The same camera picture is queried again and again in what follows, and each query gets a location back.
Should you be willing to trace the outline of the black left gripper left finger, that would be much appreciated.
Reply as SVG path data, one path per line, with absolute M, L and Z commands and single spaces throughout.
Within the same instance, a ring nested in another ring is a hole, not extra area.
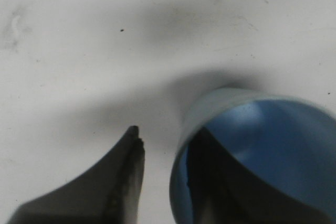
M 130 126 L 91 168 L 17 208 L 9 223 L 137 223 L 145 150 Z

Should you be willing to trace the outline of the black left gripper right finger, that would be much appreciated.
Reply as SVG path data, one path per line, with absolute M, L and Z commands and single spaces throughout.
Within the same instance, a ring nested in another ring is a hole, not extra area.
M 332 222 L 258 178 L 205 128 L 189 142 L 186 164 L 193 223 Z

